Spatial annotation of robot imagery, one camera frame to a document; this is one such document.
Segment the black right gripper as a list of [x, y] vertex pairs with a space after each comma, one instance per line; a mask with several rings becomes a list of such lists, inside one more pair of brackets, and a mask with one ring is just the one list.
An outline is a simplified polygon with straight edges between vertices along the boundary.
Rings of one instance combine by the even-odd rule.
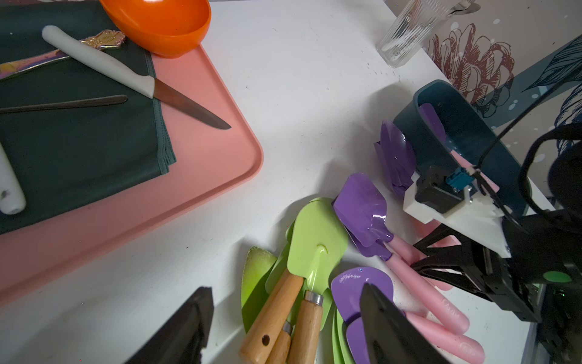
[[513, 312], [523, 322], [542, 322], [540, 296], [544, 290], [521, 279], [494, 251], [440, 224], [415, 248], [426, 257], [412, 268]]

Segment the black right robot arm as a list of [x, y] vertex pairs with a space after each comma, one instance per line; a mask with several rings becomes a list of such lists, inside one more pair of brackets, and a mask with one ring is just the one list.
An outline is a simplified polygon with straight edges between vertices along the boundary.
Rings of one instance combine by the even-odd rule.
[[[527, 173], [539, 147], [550, 140], [573, 146], [550, 168], [548, 183], [562, 209], [543, 210], [527, 188]], [[518, 175], [532, 215], [500, 231], [511, 256], [479, 244], [467, 233], [439, 225], [416, 246], [427, 258], [413, 264], [426, 278], [449, 283], [537, 324], [537, 342], [555, 363], [581, 361], [581, 125], [557, 127], [538, 138]]]

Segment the iridescent spoon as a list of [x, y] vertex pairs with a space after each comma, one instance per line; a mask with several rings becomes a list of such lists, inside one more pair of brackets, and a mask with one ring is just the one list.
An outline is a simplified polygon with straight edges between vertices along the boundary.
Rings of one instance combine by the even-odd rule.
[[[126, 36], [119, 30], [103, 30], [95, 36], [88, 37], [80, 42], [99, 51], [120, 48]], [[34, 68], [68, 59], [69, 56], [56, 49], [51, 52], [1, 64], [1, 80], [15, 77]]]

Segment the orange plastic bowl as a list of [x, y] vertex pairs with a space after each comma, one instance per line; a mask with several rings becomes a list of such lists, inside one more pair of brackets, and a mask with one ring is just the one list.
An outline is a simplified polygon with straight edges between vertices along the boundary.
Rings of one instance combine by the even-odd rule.
[[208, 0], [102, 0], [100, 4], [131, 41], [167, 59], [200, 46], [212, 19]]

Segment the dark green cloth napkin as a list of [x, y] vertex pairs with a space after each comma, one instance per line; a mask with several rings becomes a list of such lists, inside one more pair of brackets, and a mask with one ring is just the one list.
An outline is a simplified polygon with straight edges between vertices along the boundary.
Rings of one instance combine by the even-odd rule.
[[[55, 50], [42, 38], [46, 25], [79, 40], [117, 30], [99, 2], [1, 5], [1, 64]], [[167, 174], [177, 161], [159, 101], [74, 59], [1, 80], [1, 108], [113, 95], [128, 100], [1, 115], [1, 145], [27, 200], [23, 212], [1, 213], [1, 235]]]

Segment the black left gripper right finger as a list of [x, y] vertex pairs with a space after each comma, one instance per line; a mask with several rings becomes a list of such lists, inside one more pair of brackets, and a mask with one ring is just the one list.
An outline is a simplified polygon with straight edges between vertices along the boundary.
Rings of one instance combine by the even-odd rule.
[[377, 286], [363, 286], [360, 310], [370, 362], [448, 362]]

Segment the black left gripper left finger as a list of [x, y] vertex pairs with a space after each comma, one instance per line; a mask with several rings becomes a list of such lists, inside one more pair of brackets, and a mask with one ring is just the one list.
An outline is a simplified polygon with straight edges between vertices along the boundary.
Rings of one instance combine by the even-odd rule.
[[214, 315], [210, 287], [198, 288], [128, 363], [201, 363]]

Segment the teal storage tray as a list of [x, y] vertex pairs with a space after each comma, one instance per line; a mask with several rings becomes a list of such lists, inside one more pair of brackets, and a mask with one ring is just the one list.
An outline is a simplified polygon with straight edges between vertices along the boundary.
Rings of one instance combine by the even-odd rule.
[[[430, 104], [435, 109], [448, 140], [453, 142], [451, 147], [473, 164], [479, 161], [485, 149], [497, 138], [452, 85], [435, 80], [419, 89], [393, 121], [412, 145], [417, 169], [421, 174], [432, 165], [449, 172], [459, 167], [448, 151], [450, 147], [439, 140], [421, 117], [420, 107], [424, 104]], [[515, 218], [525, 215], [527, 204], [518, 188], [521, 165], [505, 145], [498, 142], [480, 169], [500, 187], [497, 196], [512, 210], [512, 215]]]

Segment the pink cutting board tray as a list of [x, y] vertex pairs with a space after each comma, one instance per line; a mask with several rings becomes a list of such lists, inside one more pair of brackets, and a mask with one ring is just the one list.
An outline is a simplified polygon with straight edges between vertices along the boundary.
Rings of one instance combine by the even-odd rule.
[[10, 303], [258, 174], [262, 147], [203, 48], [154, 57], [157, 76], [230, 124], [216, 130], [163, 106], [177, 161], [168, 174], [1, 237], [1, 302]]

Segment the clear glass with cutlery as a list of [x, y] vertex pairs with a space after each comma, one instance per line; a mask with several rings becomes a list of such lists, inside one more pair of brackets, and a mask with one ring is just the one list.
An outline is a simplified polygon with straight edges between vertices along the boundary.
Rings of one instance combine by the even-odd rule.
[[480, 10], [476, 1], [412, 0], [404, 7], [377, 51], [392, 68], [399, 68], [453, 16]]

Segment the white handled knife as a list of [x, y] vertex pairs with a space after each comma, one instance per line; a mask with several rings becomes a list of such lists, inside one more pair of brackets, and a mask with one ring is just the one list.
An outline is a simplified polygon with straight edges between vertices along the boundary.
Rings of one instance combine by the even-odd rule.
[[219, 130], [231, 128], [226, 121], [166, 83], [155, 77], [135, 73], [117, 59], [75, 40], [59, 27], [45, 26], [42, 38], [78, 62], [150, 99], [166, 103], [210, 127]]

